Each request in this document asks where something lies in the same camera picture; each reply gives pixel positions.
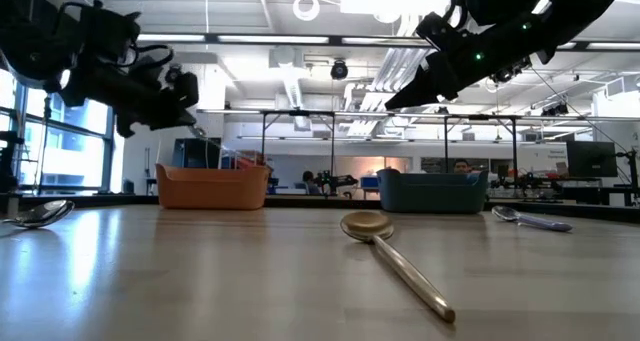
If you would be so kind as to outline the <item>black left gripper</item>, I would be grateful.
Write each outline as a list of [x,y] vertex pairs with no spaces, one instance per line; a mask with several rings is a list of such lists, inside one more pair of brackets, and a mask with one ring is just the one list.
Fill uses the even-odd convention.
[[139,12],[119,14],[99,0],[91,5],[67,2],[59,12],[69,6],[79,8],[80,17],[70,38],[69,78],[58,92],[66,106],[82,106],[87,100],[107,105],[124,138],[134,135],[134,124],[152,131],[196,124],[189,108],[199,101],[197,76],[171,63],[172,47],[138,44]]

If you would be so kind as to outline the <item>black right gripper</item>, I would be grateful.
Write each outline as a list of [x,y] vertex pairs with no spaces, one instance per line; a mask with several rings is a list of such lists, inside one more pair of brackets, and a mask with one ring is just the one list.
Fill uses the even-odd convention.
[[452,100],[467,86],[508,68],[538,48],[538,16],[523,13],[475,34],[457,31],[435,13],[416,29],[435,51],[414,78],[385,103],[387,110]]

